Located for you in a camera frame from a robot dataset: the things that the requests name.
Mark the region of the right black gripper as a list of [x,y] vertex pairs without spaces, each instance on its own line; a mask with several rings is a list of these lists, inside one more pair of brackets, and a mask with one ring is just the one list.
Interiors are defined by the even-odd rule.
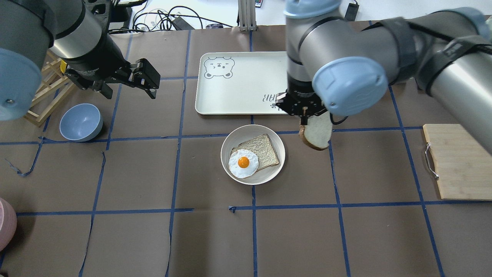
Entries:
[[308,118],[327,112],[321,98],[312,90],[287,88],[276,95],[276,107],[290,116],[300,117],[300,125],[306,126]]

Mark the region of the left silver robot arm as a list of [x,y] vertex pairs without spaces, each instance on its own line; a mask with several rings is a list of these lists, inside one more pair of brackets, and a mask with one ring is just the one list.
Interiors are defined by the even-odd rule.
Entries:
[[121,83],[155,99],[158,71],[146,58],[125,60],[110,37],[113,0],[2,0],[0,7],[2,121],[28,112],[48,50],[67,64],[65,75],[81,90],[111,99],[109,84]]

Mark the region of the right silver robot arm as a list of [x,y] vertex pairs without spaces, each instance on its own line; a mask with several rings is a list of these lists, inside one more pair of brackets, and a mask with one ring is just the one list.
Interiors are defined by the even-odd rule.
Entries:
[[414,78],[491,152],[491,29],[479,10],[446,9],[354,30],[339,0],[286,1],[288,88],[276,106],[306,124],[348,117]]

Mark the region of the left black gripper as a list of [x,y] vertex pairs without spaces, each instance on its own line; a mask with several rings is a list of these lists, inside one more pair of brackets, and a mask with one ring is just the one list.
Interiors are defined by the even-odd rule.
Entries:
[[129,63],[124,58],[64,58],[65,75],[78,87],[91,87],[106,99],[112,99],[113,89],[107,83],[120,83],[145,91],[156,98],[161,75],[146,59]]

